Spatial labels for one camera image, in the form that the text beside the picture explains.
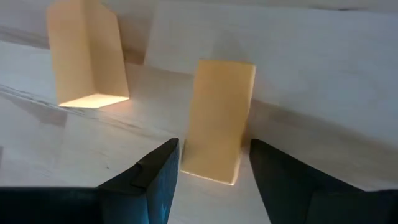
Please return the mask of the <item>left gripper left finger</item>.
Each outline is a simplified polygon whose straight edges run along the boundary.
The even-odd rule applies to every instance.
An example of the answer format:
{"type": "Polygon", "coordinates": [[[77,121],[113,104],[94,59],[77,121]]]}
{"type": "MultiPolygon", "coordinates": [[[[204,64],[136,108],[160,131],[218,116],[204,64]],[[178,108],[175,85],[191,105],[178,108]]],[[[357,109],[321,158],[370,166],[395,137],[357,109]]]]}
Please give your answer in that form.
{"type": "Polygon", "coordinates": [[[1,223],[167,223],[179,155],[172,138],[97,187],[1,187],[1,223]]]}

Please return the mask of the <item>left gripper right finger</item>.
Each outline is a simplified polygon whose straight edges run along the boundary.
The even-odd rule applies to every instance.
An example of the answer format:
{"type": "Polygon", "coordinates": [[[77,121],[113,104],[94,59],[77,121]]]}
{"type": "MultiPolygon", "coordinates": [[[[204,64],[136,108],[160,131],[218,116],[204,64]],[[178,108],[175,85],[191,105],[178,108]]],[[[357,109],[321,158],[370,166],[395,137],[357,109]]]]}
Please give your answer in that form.
{"type": "Polygon", "coordinates": [[[361,190],[259,139],[249,160],[271,223],[397,224],[397,190],[361,190]]]}

